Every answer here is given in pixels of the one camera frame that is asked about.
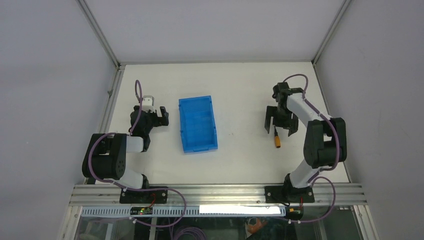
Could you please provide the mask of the orange black handled screwdriver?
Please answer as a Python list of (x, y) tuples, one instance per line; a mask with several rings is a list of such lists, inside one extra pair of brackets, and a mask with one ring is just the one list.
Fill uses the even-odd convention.
[(277, 128), (274, 126), (274, 145), (278, 149), (281, 147), (281, 140), (277, 131)]

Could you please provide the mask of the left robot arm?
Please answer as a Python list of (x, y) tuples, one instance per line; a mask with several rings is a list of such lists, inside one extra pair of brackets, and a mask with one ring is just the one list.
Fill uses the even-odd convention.
[(136, 104), (116, 112), (109, 132), (91, 136), (82, 172), (132, 188), (138, 203), (151, 196), (143, 177), (157, 185), (276, 183), (285, 170), (264, 114), (214, 104), (166, 114)]

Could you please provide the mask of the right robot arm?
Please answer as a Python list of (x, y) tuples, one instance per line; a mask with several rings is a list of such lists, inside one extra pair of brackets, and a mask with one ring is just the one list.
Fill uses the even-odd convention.
[(303, 160), (287, 174), (281, 186), (270, 190), (270, 195), (286, 203), (301, 200), (313, 202), (312, 181), (321, 172), (333, 170), (347, 158), (346, 122), (341, 117), (321, 113), (305, 98), (300, 87), (291, 88), (287, 82), (273, 87), (272, 98), (276, 106), (267, 106), (264, 128), (288, 130), (291, 136), (298, 131), (299, 124), (306, 127), (303, 144)]

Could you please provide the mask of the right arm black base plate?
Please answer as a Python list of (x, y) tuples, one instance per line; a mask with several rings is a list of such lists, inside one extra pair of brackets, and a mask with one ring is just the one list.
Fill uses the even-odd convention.
[(266, 203), (314, 203), (315, 197), (311, 187), (295, 188), (288, 185), (268, 185), (264, 187)]

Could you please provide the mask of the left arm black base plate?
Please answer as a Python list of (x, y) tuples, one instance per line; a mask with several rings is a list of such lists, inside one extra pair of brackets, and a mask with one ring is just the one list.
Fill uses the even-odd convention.
[(120, 204), (166, 204), (168, 201), (167, 190), (132, 191), (121, 190)]

